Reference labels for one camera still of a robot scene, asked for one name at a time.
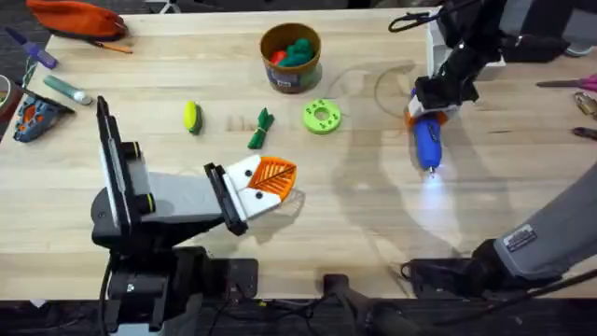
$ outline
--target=green play dough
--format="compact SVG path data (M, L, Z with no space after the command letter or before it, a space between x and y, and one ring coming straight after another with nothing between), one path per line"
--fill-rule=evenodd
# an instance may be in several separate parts
M313 58L311 42L306 38L299 38L294 44L286 48L286 57L278 65L284 67L299 66Z
M317 99L305 105L302 121L307 130L315 134L328 134L340 126L342 113L331 101Z

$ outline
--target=brown cup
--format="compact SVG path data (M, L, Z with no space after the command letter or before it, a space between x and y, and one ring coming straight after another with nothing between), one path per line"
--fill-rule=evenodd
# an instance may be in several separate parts
M310 61L291 67L282 67L270 62L270 57L275 51L286 50L299 38L306 38L311 42L313 58ZM321 69L318 65L321 40L311 27L301 23L279 24L261 37L260 48L268 79L277 91L300 93L314 87L319 81Z

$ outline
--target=green marker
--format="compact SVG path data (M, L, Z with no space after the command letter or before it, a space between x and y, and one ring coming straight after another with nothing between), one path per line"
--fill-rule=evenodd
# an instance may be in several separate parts
M44 78L44 83L79 104L89 105L93 101L83 90L77 89L52 75L47 75Z

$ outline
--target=orange pouch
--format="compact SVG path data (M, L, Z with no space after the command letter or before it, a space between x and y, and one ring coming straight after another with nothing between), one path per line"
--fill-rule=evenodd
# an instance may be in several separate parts
M116 13L78 1L27 0L27 7L43 26L59 36L90 41L116 41L127 34Z

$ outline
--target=green gear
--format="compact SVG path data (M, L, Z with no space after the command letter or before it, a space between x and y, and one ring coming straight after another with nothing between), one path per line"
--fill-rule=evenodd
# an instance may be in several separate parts
M315 134L328 134L340 126L342 113L340 109L327 99L316 99L305 105L302 113L302 121L307 130Z

